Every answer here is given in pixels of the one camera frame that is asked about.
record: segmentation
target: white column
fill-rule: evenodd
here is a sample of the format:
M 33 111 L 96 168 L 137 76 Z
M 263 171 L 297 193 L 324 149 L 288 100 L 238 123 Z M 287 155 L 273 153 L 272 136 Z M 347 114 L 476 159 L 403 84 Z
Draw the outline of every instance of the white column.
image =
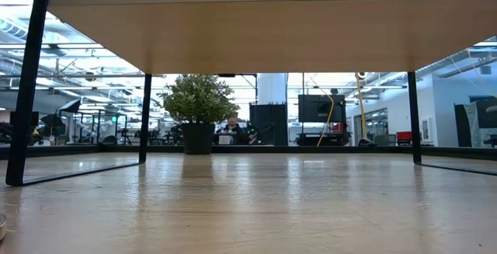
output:
M 287 102 L 287 73 L 257 74 L 258 104 Z

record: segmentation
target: red object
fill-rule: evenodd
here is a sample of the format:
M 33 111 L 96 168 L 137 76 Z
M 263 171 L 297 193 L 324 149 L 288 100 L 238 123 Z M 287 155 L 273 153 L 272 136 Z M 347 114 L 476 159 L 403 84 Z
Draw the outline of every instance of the red object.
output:
M 343 124 L 338 123 L 332 126 L 332 133 L 342 133 L 343 132 Z
M 412 132 L 397 132 L 397 140 L 412 141 Z

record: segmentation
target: wooden tabletop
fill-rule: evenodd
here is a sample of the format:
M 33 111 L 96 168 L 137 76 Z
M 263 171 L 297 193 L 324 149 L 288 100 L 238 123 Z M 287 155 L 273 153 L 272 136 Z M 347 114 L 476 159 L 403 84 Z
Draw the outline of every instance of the wooden tabletop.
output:
M 50 0 L 147 73 L 415 71 L 497 34 L 497 0 Z

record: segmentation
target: green leafy plant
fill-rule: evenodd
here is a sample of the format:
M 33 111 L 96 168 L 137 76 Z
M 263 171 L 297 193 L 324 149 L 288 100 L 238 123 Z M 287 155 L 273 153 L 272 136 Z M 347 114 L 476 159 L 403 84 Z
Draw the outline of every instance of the green leafy plant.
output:
M 229 96 L 234 92 L 216 75 L 180 75 L 169 92 L 159 93 L 162 107 L 181 123 L 213 124 L 227 120 L 239 109 Z

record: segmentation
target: computer monitor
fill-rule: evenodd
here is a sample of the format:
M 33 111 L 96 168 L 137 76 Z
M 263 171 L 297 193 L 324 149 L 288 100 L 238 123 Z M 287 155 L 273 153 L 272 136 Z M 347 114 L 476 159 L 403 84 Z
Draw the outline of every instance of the computer monitor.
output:
M 345 96 L 330 95 L 334 106 L 329 122 L 345 122 Z M 299 95 L 298 120 L 299 122 L 326 123 L 332 108 L 332 101 L 326 95 Z

